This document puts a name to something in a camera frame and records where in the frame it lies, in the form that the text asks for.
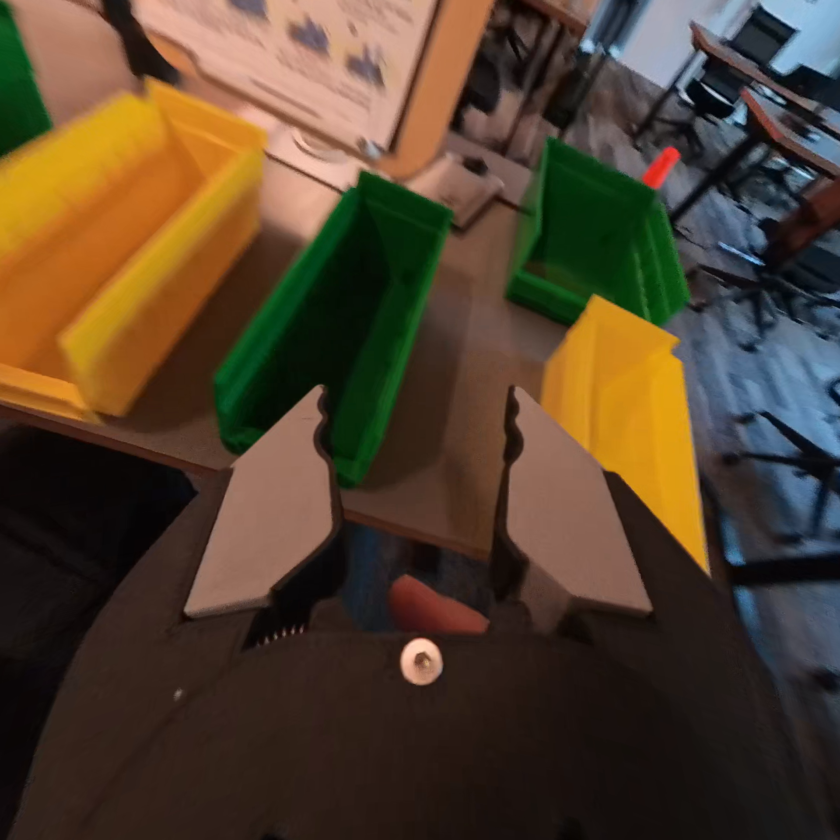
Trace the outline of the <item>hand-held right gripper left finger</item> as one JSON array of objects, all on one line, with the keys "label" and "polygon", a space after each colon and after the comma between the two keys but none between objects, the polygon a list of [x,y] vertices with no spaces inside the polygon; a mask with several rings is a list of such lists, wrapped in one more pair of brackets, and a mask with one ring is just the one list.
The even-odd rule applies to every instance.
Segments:
[{"label": "hand-held right gripper left finger", "polygon": [[337,535],[343,518],[327,446],[328,391],[316,385],[234,463],[196,577],[188,618],[270,603]]}]

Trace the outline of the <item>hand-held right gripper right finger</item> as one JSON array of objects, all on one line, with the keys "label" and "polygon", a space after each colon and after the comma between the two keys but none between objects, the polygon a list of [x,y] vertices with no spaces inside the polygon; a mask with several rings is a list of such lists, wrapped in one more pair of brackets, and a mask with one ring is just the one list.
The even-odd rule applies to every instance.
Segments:
[{"label": "hand-held right gripper right finger", "polygon": [[521,603],[538,634],[572,615],[649,618],[647,594],[598,461],[530,394],[507,394],[490,559],[498,599]]}]

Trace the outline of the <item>yellow plastic bin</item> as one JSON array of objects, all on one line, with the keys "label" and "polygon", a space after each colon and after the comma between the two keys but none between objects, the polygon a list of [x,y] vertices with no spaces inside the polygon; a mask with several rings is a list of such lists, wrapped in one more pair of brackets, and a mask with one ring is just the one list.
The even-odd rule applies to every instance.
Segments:
[{"label": "yellow plastic bin", "polygon": [[266,138],[150,80],[2,160],[2,403],[127,415],[256,238]]},{"label": "yellow plastic bin", "polygon": [[592,296],[542,370],[539,402],[711,573],[679,341]]}]

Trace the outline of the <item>green plastic bin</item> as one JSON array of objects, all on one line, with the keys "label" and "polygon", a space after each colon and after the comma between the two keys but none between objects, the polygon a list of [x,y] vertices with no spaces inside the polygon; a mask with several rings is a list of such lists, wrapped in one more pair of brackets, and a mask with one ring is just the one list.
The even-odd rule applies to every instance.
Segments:
[{"label": "green plastic bin", "polygon": [[390,423],[452,212],[370,172],[340,198],[214,377],[219,437],[243,455],[317,385],[341,487]]},{"label": "green plastic bin", "polygon": [[656,191],[549,137],[519,208],[505,296],[567,326],[597,296],[663,327],[690,291]]},{"label": "green plastic bin", "polygon": [[52,127],[14,11],[1,2],[1,156]]}]

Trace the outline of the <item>black office chair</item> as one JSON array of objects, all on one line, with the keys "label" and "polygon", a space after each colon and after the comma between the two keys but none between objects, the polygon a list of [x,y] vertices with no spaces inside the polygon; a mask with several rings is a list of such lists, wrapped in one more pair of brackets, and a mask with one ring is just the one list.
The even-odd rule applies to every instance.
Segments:
[{"label": "black office chair", "polygon": [[838,550],[838,373],[728,384],[713,464],[752,553]]},{"label": "black office chair", "polygon": [[[772,61],[796,33],[792,26],[757,6],[736,34],[722,41],[761,69],[772,70]],[[733,114],[744,88],[751,86],[739,73],[714,59],[705,59],[700,75],[686,85],[685,93],[697,117],[722,121]]]}]

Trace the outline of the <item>grey flat device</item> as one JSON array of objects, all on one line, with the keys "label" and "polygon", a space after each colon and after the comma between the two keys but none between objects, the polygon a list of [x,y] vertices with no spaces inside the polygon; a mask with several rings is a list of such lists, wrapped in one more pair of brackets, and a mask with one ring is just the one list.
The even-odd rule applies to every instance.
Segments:
[{"label": "grey flat device", "polygon": [[483,158],[447,151],[417,174],[410,188],[447,207],[453,228],[465,232],[504,193],[505,183]]}]

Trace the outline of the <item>orange traffic cone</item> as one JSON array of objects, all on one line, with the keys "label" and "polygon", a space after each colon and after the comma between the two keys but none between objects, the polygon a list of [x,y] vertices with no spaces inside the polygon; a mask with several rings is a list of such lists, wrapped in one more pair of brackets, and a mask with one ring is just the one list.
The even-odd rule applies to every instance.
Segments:
[{"label": "orange traffic cone", "polygon": [[652,190],[659,190],[680,162],[681,154],[674,146],[663,149],[646,169],[642,183]]}]

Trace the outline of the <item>instruction sheet on stand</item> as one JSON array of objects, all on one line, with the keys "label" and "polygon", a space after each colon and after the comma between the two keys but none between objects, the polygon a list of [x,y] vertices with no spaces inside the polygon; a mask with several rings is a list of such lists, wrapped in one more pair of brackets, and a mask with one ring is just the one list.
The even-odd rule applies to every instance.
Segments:
[{"label": "instruction sheet on stand", "polygon": [[[135,3],[132,2],[132,6],[137,18]],[[81,5],[103,16],[102,2],[81,2]],[[444,144],[450,120],[489,19],[491,6],[492,2],[438,2],[435,21],[416,72],[410,98],[406,102],[400,129],[391,149],[376,158],[342,145],[285,114],[270,111],[246,95],[206,78],[189,55],[140,25],[154,47],[170,64],[175,65],[179,58],[183,58],[207,84],[225,90],[250,106],[270,114],[278,123],[293,126],[300,134],[312,137],[317,152],[326,152],[328,156],[338,158],[341,163],[353,162],[403,181],[429,164]]]}]

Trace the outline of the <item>printed instruction sheet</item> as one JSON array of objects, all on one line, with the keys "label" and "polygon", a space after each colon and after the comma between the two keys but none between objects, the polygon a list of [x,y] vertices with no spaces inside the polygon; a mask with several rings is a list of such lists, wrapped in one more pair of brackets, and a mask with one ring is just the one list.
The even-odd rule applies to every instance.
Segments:
[{"label": "printed instruction sheet", "polygon": [[342,145],[391,149],[434,1],[143,1],[142,26],[208,79]]}]

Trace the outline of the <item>black desk clamp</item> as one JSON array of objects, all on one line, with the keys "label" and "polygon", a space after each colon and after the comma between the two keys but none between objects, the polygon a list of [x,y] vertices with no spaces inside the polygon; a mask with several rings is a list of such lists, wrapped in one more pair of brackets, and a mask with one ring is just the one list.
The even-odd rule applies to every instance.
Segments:
[{"label": "black desk clamp", "polygon": [[151,43],[133,13],[131,1],[102,1],[102,13],[122,41],[132,73],[178,87],[181,74]]}]

